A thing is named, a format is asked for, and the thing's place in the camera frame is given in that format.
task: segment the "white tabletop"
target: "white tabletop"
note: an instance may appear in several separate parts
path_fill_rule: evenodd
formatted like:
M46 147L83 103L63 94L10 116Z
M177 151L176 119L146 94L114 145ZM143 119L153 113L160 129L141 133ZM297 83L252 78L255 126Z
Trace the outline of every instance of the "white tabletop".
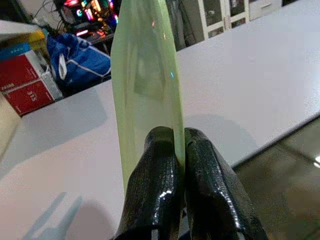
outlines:
M186 127L234 166L320 112L320 6L300 0L178 52ZM1 239L100 240L124 192L111 81L23 118L0 165Z

